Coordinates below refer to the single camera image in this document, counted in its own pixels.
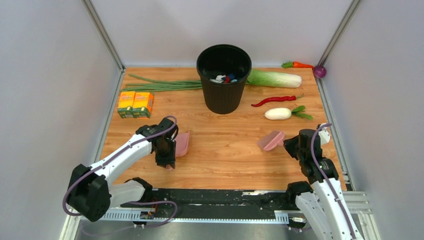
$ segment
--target purple onion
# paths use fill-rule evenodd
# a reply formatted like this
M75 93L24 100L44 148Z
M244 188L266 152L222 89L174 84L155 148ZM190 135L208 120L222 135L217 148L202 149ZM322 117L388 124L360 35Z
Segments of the purple onion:
M313 72L313 75L317 78L323 78L327 74L327 70L323 66L315 66L312 72Z

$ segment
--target wooden tabletop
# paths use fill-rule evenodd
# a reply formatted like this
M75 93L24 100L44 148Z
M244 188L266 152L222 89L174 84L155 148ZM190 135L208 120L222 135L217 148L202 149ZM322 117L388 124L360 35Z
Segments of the wooden tabletop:
M301 129L315 129L318 124L327 122L312 71L309 68L260 69L299 75L302 85L298 88L246 85L239 107L226 115L213 113L206 107L201 89L156 92L150 119L122 119L116 104L102 158L128 141L139 127L158 124L168 115L177 117L179 132L190 131L190 138L187 154L176 159L176 169L168 171L156 166L155 156L151 154L128 168L115 184L139 177L154 188L285 190L289 183L306 181L298 161L291 158L284 147L263 151L257 142L273 130L283 131L286 138L292 138ZM162 81L199 79L195 68L127 68L122 88L127 83L144 83L129 74ZM269 97L301 94L304 97L295 101L251 106ZM312 115L313 120L296 116L286 120L262 117L272 108L294 109L300 105L306 106L305 113ZM342 176L333 141L322 148L323 155L334 162Z

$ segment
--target box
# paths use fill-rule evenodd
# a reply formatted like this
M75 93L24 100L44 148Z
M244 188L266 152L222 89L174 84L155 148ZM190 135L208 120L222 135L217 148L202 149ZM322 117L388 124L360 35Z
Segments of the box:
M137 119L148 119L152 114L154 96L150 92L136 92L132 104L132 115Z
M135 91L123 91L119 96L118 114L121 118L133 118L133 102L136 95Z

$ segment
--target gray wall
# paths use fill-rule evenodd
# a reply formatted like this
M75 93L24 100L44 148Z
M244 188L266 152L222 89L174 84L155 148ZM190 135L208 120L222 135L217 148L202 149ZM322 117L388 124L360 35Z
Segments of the gray wall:
M424 1L364 0L323 80L382 239L423 239Z
M56 240L119 71L80 0L0 1L0 239Z
M125 65L194 66L228 43L254 66L317 63L351 0L93 0Z

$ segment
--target pink brush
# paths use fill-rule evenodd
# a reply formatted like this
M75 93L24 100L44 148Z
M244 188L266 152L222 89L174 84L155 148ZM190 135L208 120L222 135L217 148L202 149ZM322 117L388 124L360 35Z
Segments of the pink brush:
M182 157L187 153L187 150L189 150L189 136L190 132L178 134L176 136L175 157Z
M277 145L283 146L285 134L282 131L272 131L270 134L262 137L257 145L264 151L270 151L277 147Z

